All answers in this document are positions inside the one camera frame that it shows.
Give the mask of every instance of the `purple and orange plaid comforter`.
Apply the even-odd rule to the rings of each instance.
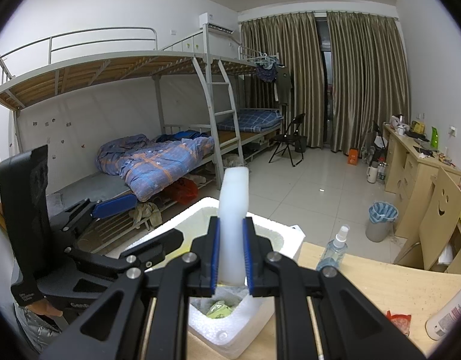
[[[145,202],[193,170],[213,149],[212,137],[156,143],[139,134],[102,145],[95,166],[109,175],[119,175]]]

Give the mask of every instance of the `styrofoam box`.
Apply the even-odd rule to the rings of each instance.
[[[204,198],[129,247],[132,248],[172,228],[180,230],[184,234],[182,246],[167,255],[165,261],[154,268],[164,266],[172,258],[189,251],[194,238],[207,233],[209,219],[217,215],[218,206],[218,200]],[[275,251],[297,261],[304,240],[301,230],[250,212],[247,216],[252,217],[256,233],[269,238]],[[247,295],[231,315],[220,319],[208,318],[190,304],[189,331],[228,359],[236,359],[257,337],[273,313],[272,297],[254,298]]]

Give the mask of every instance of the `human hand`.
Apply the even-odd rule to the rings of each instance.
[[[29,304],[26,306],[27,309],[32,311],[37,315],[45,315],[47,317],[61,317],[62,311],[57,310],[52,306],[47,299],[40,299],[37,302]]]

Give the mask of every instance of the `black trash can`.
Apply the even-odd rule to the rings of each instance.
[[[300,135],[299,139],[294,142],[294,151],[296,153],[305,153],[307,148],[307,137]]]

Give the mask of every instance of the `curtain rod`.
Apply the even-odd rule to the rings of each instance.
[[[280,15],[289,15],[289,14],[293,14],[293,13],[327,13],[327,12],[362,13],[364,15],[390,17],[391,19],[394,19],[395,21],[399,21],[399,18],[395,17],[395,16],[378,15],[376,13],[361,12],[361,11],[342,11],[342,10],[333,10],[333,9],[276,13],[275,15],[267,15],[267,16],[262,16],[262,17],[256,17],[255,19],[263,19],[264,17],[272,17],[272,16],[280,16]],[[240,23],[245,23],[246,21],[252,21],[252,20],[255,20],[255,19],[244,20],[244,21],[241,21]]]

